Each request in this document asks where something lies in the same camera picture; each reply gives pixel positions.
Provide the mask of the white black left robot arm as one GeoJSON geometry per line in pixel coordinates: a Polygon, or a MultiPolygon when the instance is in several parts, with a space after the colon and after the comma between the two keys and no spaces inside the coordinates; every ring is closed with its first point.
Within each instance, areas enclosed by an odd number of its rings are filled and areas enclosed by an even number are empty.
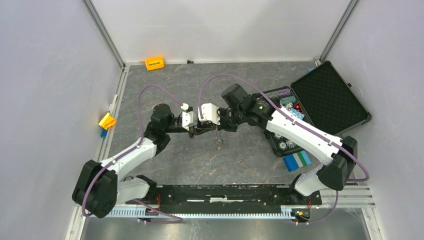
{"type": "Polygon", "coordinates": [[[136,178],[126,182],[121,179],[135,167],[161,153],[170,142],[169,133],[196,134],[199,124],[216,129],[222,126],[219,108],[212,103],[204,103],[194,113],[186,103],[181,105],[181,115],[175,117],[167,104],[154,107],[150,122],[142,130],[135,143],[116,155],[100,162],[87,161],[80,172],[72,200],[81,206],[84,217],[103,218],[116,204],[142,200],[153,203],[157,190],[145,180],[136,178]]]}

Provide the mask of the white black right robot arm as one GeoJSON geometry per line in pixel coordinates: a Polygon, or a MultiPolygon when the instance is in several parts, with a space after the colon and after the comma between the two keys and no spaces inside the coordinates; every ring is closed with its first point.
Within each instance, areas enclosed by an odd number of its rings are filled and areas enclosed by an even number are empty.
{"type": "Polygon", "coordinates": [[[348,182],[354,181],[351,174],[358,165],[355,138],[341,138],[319,130],[285,107],[279,107],[264,92],[260,95],[254,97],[235,83],[221,95],[227,108],[212,106],[208,110],[203,104],[201,116],[224,130],[235,130],[244,123],[261,127],[291,140],[315,156],[319,166],[298,176],[288,191],[289,199],[295,204],[302,204],[312,193],[324,188],[342,191],[348,182]]]}

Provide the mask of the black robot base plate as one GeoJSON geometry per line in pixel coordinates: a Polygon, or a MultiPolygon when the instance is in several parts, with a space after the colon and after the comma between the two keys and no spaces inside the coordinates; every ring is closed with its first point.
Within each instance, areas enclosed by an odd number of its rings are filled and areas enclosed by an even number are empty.
{"type": "Polygon", "coordinates": [[[151,187],[142,201],[169,214],[277,214],[282,206],[322,204],[319,191],[303,196],[286,184],[164,184],[151,187]]]}

